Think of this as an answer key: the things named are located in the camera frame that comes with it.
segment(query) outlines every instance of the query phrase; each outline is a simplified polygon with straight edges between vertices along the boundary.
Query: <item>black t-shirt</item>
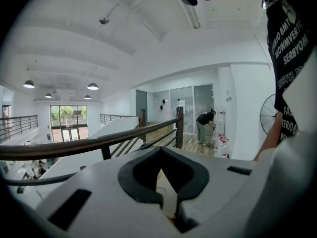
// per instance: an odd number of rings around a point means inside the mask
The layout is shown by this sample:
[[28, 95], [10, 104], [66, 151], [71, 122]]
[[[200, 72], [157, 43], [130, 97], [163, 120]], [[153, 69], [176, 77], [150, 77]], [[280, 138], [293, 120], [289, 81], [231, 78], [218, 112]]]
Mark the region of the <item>black t-shirt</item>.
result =
[[279, 141], [298, 131], [296, 122], [282, 95], [300, 73], [308, 59], [314, 41], [305, 20], [287, 0], [266, 0], [268, 17], [267, 44], [272, 58], [276, 96], [274, 107], [283, 113]]
[[209, 123], [209, 121], [212, 121], [212, 120], [213, 120], [213, 113], [212, 112], [208, 112], [207, 114], [201, 114], [196, 119], [196, 121], [202, 125], [206, 125], [207, 123]]

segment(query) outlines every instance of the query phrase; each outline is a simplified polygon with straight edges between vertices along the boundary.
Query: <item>wall fan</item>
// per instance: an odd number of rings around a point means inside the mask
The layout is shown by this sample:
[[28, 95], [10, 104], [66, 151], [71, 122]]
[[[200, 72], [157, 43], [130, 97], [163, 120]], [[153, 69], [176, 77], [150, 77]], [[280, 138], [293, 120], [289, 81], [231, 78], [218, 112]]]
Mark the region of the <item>wall fan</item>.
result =
[[260, 122], [262, 125], [262, 129], [266, 134], [269, 133], [275, 122], [277, 110], [274, 107], [274, 103], [275, 94], [268, 97], [266, 101], [264, 101], [263, 106], [261, 108]]

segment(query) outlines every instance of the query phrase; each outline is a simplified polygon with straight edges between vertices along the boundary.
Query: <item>wooden floor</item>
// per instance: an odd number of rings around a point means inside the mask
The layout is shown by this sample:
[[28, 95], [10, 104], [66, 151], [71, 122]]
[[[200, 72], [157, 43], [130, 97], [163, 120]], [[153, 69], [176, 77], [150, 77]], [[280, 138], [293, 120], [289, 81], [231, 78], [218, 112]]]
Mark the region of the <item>wooden floor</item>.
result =
[[[168, 137], [162, 139], [160, 142], [155, 144], [155, 146], [164, 146], [167, 144], [176, 134], [172, 133]], [[162, 133], [158, 133], [157, 131], [147, 134], [147, 142], [151, 142], [159, 137], [163, 136]], [[175, 140], [169, 145], [173, 146], [175, 144]], [[213, 144], [209, 146], [203, 146], [198, 144], [197, 136], [196, 135], [188, 135], [184, 134], [183, 139], [183, 150], [192, 152], [192, 153], [199, 153], [208, 156], [213, 156]]]

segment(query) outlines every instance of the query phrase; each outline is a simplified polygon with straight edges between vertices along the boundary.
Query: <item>person's arm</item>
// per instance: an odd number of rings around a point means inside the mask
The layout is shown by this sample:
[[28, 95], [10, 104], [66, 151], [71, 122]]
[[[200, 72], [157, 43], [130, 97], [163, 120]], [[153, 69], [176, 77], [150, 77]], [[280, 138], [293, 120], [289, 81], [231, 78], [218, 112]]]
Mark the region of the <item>person's arm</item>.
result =
[[282, 127], [282, 118], [283, 118], [283, 113], [277, 112], [273, 127], [268, 133], [266, 140], [264, 141], [261, 149], [259, 150], [259, 153], [254, 158], [255, 161], [258, 160], [262, 151], [269, 148], [275, 148], [277, 146], [278, 138], [279, 138], [281, 127]]

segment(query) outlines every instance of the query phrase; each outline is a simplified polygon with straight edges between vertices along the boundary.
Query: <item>light green pants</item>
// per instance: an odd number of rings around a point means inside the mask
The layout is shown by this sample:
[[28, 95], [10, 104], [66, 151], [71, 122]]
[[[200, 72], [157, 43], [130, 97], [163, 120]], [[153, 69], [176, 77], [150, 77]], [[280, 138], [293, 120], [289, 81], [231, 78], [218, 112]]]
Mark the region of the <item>light green pants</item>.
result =
[[196, 125], [197, 125], [197, 140], [202, 143], [206, 142], [205, 126], [199, 122], [196, 122]]

